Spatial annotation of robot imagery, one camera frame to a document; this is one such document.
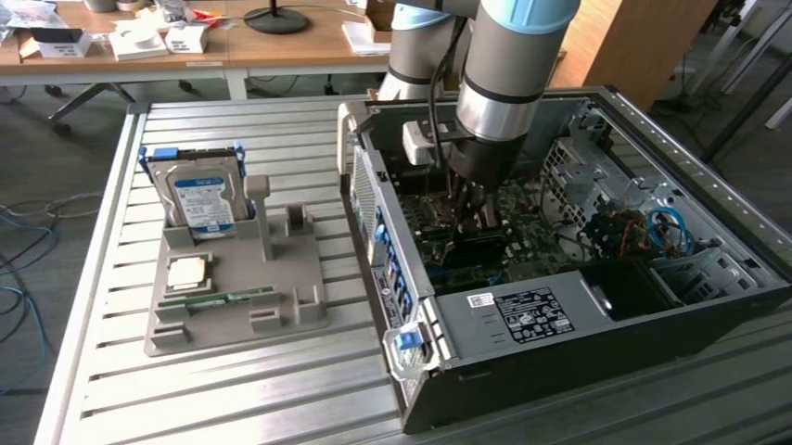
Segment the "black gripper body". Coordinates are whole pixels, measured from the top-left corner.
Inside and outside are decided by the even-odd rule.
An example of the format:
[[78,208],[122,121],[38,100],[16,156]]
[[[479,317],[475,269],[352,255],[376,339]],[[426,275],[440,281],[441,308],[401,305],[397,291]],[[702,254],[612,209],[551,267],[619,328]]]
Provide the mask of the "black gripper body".
[[458,140],[452,143],[449,167],[466,181],[499,189],[512,174],[524,144],[524,137],[509,141]]

